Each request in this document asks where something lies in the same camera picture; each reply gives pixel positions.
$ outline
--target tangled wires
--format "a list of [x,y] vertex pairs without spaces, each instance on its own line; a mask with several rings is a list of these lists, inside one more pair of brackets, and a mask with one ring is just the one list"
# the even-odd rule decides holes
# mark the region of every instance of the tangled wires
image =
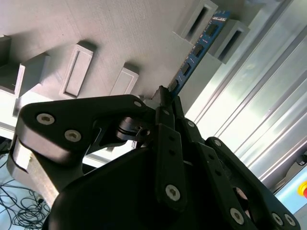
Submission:
[[[44,220],[50,212],[49,206],[33,190],[10,185],[12,181],[14,180],[0,185],[0,205],[4,208],[0,214],[3,212],[8,214],[10,218],[8,230],[12,225],[23,227],[25,230],[42,229]],[[6,188],[28,190],[29,197],[22,198],[18,203],[17,198],[10,195]]]

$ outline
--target corrugated metal panel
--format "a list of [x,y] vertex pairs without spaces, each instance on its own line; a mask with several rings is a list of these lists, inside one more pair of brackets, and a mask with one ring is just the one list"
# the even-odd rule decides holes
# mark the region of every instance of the corrugated metal panel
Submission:
[[307,146],[306,7],[285,1],[187,113],[203,138],[223,140],[262,181]]

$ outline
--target gray rectangular block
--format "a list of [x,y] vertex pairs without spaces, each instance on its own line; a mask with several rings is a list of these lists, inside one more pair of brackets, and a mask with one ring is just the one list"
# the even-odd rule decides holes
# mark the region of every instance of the gray rectangular block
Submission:
[[8,36],[0,37],[0,67],[9,63],[11,42]]
[[16,87],[14,90],[17,98],[39,84],[49,58],[47,54],[43,53],[19,65]]
[[126,67],[123,67],[117,77],[110,96],[130,94],[139,75]]
[[174,33],[195,44],[217,8],[210,0],[194,0],[180,14]]
[[226,64],[248,33],[249,28],[242,22],[229,20],[208,53]]
[[76,44],[66,70],[60,94],[77,98],[90,67],[94,55],[94,47]]

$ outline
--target red emergency stop button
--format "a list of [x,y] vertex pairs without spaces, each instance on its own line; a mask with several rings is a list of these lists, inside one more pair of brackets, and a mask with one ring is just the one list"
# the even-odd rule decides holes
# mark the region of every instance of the red emergency stop button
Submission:
[[299,187],[298,187],[298,190],[297,190],[298,194],[300,196],[304,196],[307,198],[307,181],[303,182]]

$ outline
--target blue circuit board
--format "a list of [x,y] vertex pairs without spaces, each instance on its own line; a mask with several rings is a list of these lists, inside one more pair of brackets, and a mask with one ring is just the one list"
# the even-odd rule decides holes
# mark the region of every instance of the blue circuit board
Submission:
[[229,19],[229,11],[217,11],[209,21],[206,29],[200,35],[193,49],[182,63],[179,71],[176,73],[168,90],[172,99],[176,97],[185,85],[189,77],[192,75],[202,58],[208,52],[210,46],[215,41],[218,34]]

